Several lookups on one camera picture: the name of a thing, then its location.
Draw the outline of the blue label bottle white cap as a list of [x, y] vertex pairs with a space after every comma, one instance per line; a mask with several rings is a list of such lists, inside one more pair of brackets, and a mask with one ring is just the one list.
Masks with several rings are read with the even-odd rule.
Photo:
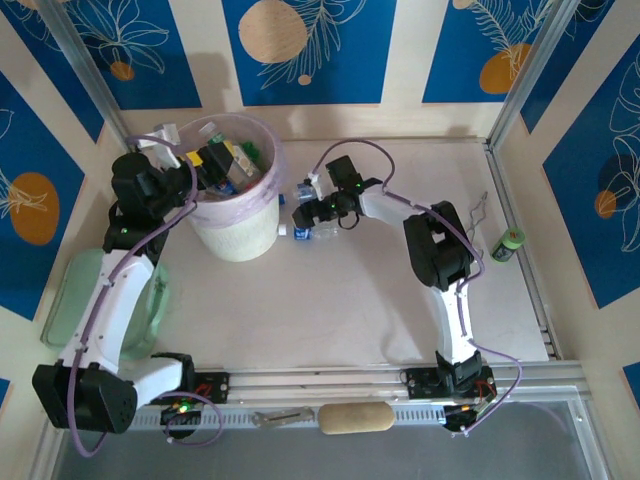
[[287, 224], [279, 224], [277, 234], [280, 237], [290, 237], [298, 242], [316, 242], [328, 240], [339, 234], [339, 228], [334, 225], [319, 225], [313, 228], [299, 228]]

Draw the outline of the clear bottle pale label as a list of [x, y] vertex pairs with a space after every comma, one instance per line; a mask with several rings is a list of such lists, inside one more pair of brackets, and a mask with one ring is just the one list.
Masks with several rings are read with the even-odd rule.
[[246, 155], [234, 153], [226, 176], [233, 187], [242, 192], [259, 182], [262, 173]]

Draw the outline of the cream waste bin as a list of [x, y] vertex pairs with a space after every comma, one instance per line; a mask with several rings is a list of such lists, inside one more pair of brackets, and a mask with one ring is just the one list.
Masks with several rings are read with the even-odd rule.
[[267, 252], [278, 238], [279, 203], [276, 197], [247, 218], [219, 222], [215, 203], [200, 203], [188, 217], [196, 235], [217, 258], [228, 262], [253, 260]]

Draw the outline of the white trash bin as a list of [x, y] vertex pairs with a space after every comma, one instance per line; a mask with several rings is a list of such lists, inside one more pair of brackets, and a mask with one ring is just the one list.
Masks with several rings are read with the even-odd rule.
[[215, 203], [220, 207], [215, 218], [219, 222], [232, 224], [247, 218], [253, 211], [260, 210], [273, 197], [278, 199], [284, 177], [283, 147], [278, 136], [264, 121], [247, 114], [231, 113], [202, 117], [181, 127], [178, 130], [180, 147], [185, 154], [197, 151], [201, 156], [201, 148], [207, 144], [200, 136], [199, 129], [209, 121], [214, 122], [224, 134], [225, 145], [233, 154], [246, 155], [241, 147], [246, 141], [251, 141], [261, 153], [261, 159], [257, 162], [246, 155], [261, 171], [261, 180], [235, 196], [216, 195], [213, 186], [228, 178], [212, 176], [207, 172], [209, 185], [202, 186], [204, 191], [199, 194], [197, 207], [200, 203]]

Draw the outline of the light green plastic tray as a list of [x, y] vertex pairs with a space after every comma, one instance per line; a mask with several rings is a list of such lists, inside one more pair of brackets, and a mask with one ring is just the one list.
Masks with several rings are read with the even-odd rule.
[[[89, 303], [103, 255], [100, 249], [88, 249], [67, 264], [40, 336], [49, 349], [59, 353], [71, 339]], [[151, 354], [169, 297], [169, 271], [160, 263], [137, 301], [124, 337], [121, 359], [140, 360]]]

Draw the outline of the small green can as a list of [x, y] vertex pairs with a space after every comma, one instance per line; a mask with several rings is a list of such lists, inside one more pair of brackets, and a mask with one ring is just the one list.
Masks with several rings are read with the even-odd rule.
[[525, 243], [526, 235], [519, 228], [507, 229], [491, 251], [491, 258], [499, 263], [506, 263]]

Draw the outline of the tan foam pad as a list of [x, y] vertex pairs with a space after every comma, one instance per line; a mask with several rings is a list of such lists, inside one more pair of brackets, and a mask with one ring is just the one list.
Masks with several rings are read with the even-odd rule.
[[383, 432], [395, 423], [386, 402], [326, 404], [318, 410], [318, 425], [326, 435]]

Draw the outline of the aluminium frame post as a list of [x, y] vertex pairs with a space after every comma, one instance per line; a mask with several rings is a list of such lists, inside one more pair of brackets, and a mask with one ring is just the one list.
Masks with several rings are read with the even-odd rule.
[[504, 143], [511, 125], [543, 72], [551, 54], [575, 13], [580, 0], [554, 0], [549, 16], [541, 26], [512, 89], [486, 138], [487, 149], [495, 153]]
[[34, 3], [67, 62], [117, 141], [124, 149], [133, 151], [135, 146], [129, 139], [131, 133], [120, 114], [117, 102], [62, 4], [57, 0], [34, 0]]

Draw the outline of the aluminium mounting rail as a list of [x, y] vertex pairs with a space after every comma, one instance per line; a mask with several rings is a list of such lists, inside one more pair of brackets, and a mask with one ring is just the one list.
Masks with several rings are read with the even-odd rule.
[[[229, 407], [320, 406], [324, 403], [386, 401], [398, 404], [423, 403], [461, 405], [480, 399], [411, 400], [403, 370], [420, 366], [374, 366], [236, 370], [230, 374]], [[571, 398], [592, 398], [582, 368], [575, 362], [526, 362], [521, 369], [513, 365], [490, 367], [497, 396], [515, 402], [553, 402]], [[220, 369], [197, 369], [217, 372]]]

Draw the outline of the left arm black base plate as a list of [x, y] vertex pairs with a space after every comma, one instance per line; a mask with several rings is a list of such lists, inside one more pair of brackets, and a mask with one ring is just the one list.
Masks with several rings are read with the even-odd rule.
[[206, 398], [213, 404], [225, 404], [230, 391], [228, 372], [196, 372], [180, 386], [171, 391], [168, 397], [155, 398], [152, 405], [169, 405], [172, 402], [203, 402]]

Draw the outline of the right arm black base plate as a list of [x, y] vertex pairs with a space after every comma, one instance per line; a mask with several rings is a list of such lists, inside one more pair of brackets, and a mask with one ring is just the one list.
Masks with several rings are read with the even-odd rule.
[[494, 399], [497, 396], [493, 371], [482, 366], [480, 373], [463, 380], [457, 386], [451, 375], [436, 367], [408, 368], [402, 371], [411, 400], [415, 399]]

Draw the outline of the metal bracket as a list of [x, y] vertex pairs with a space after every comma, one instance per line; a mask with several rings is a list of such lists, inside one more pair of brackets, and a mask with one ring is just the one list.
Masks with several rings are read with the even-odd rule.
[[278, 411], [254, 412], [251, 422], [258, 428], [276, 428], [287, 425], [313, 422], [315, 411], [310, 407], [297, 407]]

